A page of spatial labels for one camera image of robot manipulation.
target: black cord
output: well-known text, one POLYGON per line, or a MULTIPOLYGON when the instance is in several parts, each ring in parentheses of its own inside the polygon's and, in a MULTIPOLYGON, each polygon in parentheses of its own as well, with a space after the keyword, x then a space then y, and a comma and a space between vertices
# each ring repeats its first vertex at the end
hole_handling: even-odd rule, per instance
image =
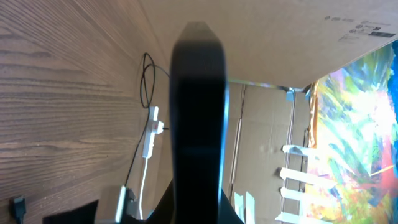
POLYGON ((141 143, 141 141, 142 141, 142 138, 143 138, 144 135, 145 135, 145 130, 147 129, 147 126, 148 126, 149 112, 150 112, 150 104, 152 103, 152 99, 153 99, 153 96, 154 96, 154 90, 155 90, 156 68, 161 69, 161 70, 170 78, 170 75, 169 75, 162 67, 156 65, 155 62, 154 62, 154 59, 152 59, 152 57, 151 57, 147 52, 144 53, 144 55, 142 56, 142 74, 141 74, 141 84, 140 84, 140 86, 139 86, 139 98, 140 98, 140 100, 141 100, 141 106, 142 106, 143 108, 145 108, 145 109, 148 109, 148 115, 147 115, 147 120, 146 120, 146 122, 145 122, 144 130, 142 131, 141 137, 140 137, 139 140, 138 140, 136 150, 134 151, 134 155, 133 155, 133 157, 132 157, 130 169, 129 169, 129 172, 127 173, 126 182, 125 182, 125 184, 124 184, 125 186, 127 186, 127 183, 129 182, 131 169, 132 169, 132 166, 134 165, 134 161, 136 160, 136 155, 137 155, 137 151, 138 151, 138 149, 139 149, 139 145, 140 145, 140 143, 141 143), (145 65, 146 57, 149 57, 149 59, 150 59, 150 64, 148 64, 148 65, 145 65), (152 91, 151 91, 151 93, 150 93, 150 96, 148 97, 147 82, 146 82, 146 76, 145 76, 145 74, 146 74, 146 71, 147 71, 147 69, 148 69, 149 67, 152 67, 152 68, 154 69, 154 82, 153 82, 153 84, 152 84, 152 91), (146 104, 144 104, 144 99, 143 99, 143 97, 142 97, 142 86, 144 86, 144 93, 145 93, 145 98, 146 98, 146 104))

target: wooden desk surface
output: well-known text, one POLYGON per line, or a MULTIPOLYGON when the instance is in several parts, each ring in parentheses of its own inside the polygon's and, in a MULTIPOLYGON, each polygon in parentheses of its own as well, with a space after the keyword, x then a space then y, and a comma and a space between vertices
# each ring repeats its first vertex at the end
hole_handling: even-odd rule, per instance
MULTIPOLYGON (((165 67, 158 49, 138 1, 0 2, 0 223, 12 223, 13 196, 26 197, 25 223, 41 223, 96 200, 104 185, 124 183, 147 113, 140 59, 149 52, 165 67)), ((161 119, 167 85, 158 75, 161 119)), ((136 161, 130 186, 138 192, 136 161)))

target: black object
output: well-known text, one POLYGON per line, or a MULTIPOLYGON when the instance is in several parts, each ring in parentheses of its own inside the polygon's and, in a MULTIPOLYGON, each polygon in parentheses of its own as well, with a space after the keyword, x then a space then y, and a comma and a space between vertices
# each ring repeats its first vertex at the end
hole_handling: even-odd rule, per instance
POLYGON ((25 198, 23 196, 15 197, 10 200, 11 217, 15 219, 17 224, 23 224, 24 215, 26 214, 25 198))
MULTIPOLYGON (((126 199, 121 223, 242 224, 221 189, 227 120, 223 48, 204 22, 189 23, 174 47, 171 64, 173 180, 146 220, 127 214, 126 199)), ((96 206, 93 202, 45 218, 44 223, 93 223, 96 206)))

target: white power adapter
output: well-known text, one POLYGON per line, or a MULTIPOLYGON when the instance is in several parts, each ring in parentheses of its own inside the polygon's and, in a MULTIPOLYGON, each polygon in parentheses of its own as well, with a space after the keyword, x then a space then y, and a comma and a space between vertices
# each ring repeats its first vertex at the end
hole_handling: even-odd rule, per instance
POLYGON ((158 114, 159 107, 151 106, 149 108, 149 120, 145 130, 145 141, 142 152, 143 158, 149 159, 152 156, 152 151, 154 150, 155 134, 160 134, 163 132, 164 124, 163 122, 157 120, 158 114))

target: cardboard box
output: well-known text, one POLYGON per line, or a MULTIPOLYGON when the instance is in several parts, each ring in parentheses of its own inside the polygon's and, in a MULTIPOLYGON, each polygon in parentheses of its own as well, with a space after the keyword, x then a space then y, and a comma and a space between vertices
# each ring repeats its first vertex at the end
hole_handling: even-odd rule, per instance
POLYGON ((398 33, 396 0, 145 0, 147 18, 170 60, 189 21, 222 41, 229 77, 303 88, 398 33))
MULTIPOLYGON (((275 88, 230 85, 232 108, 229 120, 226 157, 224 160, 223 190, 242 195, 250 192, 256 199, 256 223, 277 223, 274 218, 282 210, 279 189, 284 181, 276 174, 278 167, 285 167, 284 144, 305 144, 305 132, 309 124, 309 103, 303 93, 296 93, 295 102, 286 100, 286 92, 275 88), (244 88, 244 104, 240 136, 235 125, 234 108, 241 104, 241 89, 244 88), (233 151, 237 150, 236 167, 233 167, 233 151)), ((300 170, 302 157, 289 155, 289 168, 300 170)), ((299 190, 300 183, 287 182, 288 189, 299 190)), ((284 202, 284 211, 299 214, 299 203, 284 202)))

